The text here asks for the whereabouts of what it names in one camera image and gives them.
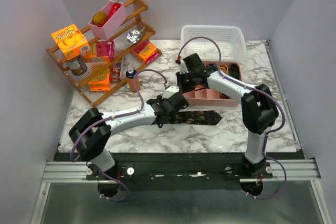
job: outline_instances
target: pink bin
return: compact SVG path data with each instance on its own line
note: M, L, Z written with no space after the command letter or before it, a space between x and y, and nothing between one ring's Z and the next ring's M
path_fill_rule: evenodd
M112 5L116 1L110 0L106 6L101 10L106 13L107 16L109 16ZM116 11L115 14L103 25L102 27L98 27L92 23L92 20L89 22L89 27L93 33L93 35L100 39L108 40L110 37L112 37L116 31L118 30L119 26L124 22L124 20L127 18L127 12L125 9L125 5L122 2L119 2L121 6Z

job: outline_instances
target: tiered wooden shelf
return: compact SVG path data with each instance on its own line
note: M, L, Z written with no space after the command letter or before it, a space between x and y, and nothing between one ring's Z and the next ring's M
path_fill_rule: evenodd
M131 50L136 48L145 40L149 41L149 38L155 34L154 28L148 25L145 21L143 21L141 17L141 12L148 9L148 5L146 4L146 2L144 2L143 0L129 0L125 2L125 7L129 15L123 22L123 24L119 27L117 33L110 38L114 41L115 44L115 61L121 59L123 56L131 52ZM134 29L141 30L143 27L145 27L145 29L142 31L142 39L136 44L130 45L126 40L127 34ZM90 45L99 40L99 38L94 37L89 26L84 27L80 31L84 34ZM97 106L99 103L101 103L108 96L113 94L127 82L127 79L123 79L117 84L112 83L111 90L106 92L90 92L88 89L88 82L93 77L103 72L106 68L110 67L113 62L86 63L88 67L87 71L81 76L75 76L66 66L67 59L57 45L53 46L52 48L48 48L47 52L57 64L58 68L69 80L71 85L92 106ZM147 64L142 64L140 67L137 68L137 71L144 69L146 66Z

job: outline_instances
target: orange bottle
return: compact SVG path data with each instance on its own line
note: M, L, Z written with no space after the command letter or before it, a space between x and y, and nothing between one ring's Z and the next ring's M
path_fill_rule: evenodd
M126 77L127 77L127 82L128 85L130 86L130 90L133 92L136 92L136 87L138 88L138 90L140 89L140 81L139 81L139 77L137 76L135 78L135 85L134 85L134 76L137 73L137 71L135 69L133 69L131 66L128 66L127 71L126 71Z

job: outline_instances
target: wooden rack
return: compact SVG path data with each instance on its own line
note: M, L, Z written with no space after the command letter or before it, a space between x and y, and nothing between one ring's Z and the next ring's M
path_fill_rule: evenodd
M149 41L149 38L155 34L154 28L148 25L145 21L143 21L140 15L141 12L148 9L148 5L146 4L146 2L144 2L143 0L129 0L125 2L124 5L129 15L125 19L123 24L119 27L117 33L110 38L110 40L113 40L115 44L114 61L118 61L119 59L121 59L123 56L131 52L131 50L136 48L145 40ZM141 30L143 27L145 27L145 29L142 31L142 39L132 45L127 43L127 33L134 29ZM84 27L80 31L84 34L90 45L99 40L99 38L93 36L89 26ZM91 106L97 106L99 103L104 101L107 97L109 97L127 82L127 79L122 79L117 84L111 83L111 90L109 91L90 92L88 89L88 82L92 80L96 75L110 67L113 62L87 63L87 71L81 76L75 76L66 66L65 63L67 62L67 59L59 49L58 45L55 45L52 48L48 48L47 52L49 53L53 61L57 64L58 68L69 80L71 85L80 93L82 97L84 97L85 100L87 100L91 104ZM144 69L146 66L147 64L142 64L140 67L137 68L137 71Z

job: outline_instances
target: gray floor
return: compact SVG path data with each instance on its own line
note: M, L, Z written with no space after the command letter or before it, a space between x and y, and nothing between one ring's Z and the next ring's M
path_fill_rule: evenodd
M268 182L263 194L281 183ZM42 223L323 223L310 182L288 182L271 200L253 200L242 191L134 192L127 202L99 199L95 184L51 186Z

